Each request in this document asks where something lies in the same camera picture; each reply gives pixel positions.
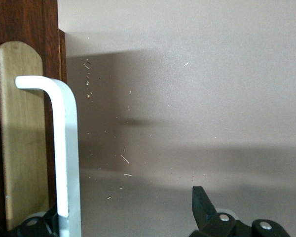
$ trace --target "white hook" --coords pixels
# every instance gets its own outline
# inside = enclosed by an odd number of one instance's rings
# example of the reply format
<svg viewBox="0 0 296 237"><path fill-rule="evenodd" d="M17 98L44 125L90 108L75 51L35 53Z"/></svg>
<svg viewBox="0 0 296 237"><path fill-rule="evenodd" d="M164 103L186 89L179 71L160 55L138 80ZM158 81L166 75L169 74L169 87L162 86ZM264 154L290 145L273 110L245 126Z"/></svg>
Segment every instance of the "white hook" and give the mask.
<svg viewBox="0 0 296 237"><path fill-rule="evenodd" d="M53 109L57 212L60 237L81 237L77 110L74 94L62 81L19 76L16 87L44 90Z"/></svg>

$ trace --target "white wall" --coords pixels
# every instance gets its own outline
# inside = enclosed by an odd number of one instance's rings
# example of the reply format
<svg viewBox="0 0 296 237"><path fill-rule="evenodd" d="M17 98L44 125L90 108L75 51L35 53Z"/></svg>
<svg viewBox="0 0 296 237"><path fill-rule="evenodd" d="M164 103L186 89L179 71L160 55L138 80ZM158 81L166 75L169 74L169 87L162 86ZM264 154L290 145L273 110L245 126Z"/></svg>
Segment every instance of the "white wall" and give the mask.
<svg viewBox="0 0 296 237"><path fill-rule="evenodd" d="M149 184L151 192L178 194L189 208L191 187L204 186L214 205L246 224L269 218L296 237L296 0L58 0L58 6L78 104L83 212L100 210L88 208L92 188L106 192L96 197L107 210L107 184L127 185L123 174L131 173L133 195ZM103 182L93 187L89 177ZM175 208L167 211L180 212ZM119 233L131 236L120 224ZM85 236L95 228L110 233L90 222ZM173 236L188 236L196 226L171 228ZM157 229L168 235L168 227ZM146 236L143 228L135 233Z"/></svg>

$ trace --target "wood grain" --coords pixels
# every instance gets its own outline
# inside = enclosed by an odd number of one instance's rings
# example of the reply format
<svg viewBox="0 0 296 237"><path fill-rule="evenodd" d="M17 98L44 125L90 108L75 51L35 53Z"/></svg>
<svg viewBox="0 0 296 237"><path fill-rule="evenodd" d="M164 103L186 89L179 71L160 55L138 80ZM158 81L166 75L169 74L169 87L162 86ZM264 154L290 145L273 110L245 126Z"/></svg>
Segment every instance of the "wood grain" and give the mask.
<svg viewBox="0 0 296 237"><path fill-rule="evenodd" d="M18 40L30 45L41 56L43 75L60 74L57 0L0 0L0 45ZM45 102L46 147L49 204L56 203L54 141L51 104ZM0 227L5 229L5 204L0 132Z"/></svg>
<svg viewBox="0 0 296 237"><path fill-rule="evenodd" d="M60 79L67 83L66 67L66 36L65 32L59 30L59 55L60 55Z"/></svg>
<svg viewBox="0 0 296 237"><path fill-rule="evenodd" d="M7 229L47 211L44 93L19 90L17 76L41 76L42 60L19 41L0 46L0 119Z"/></svg>

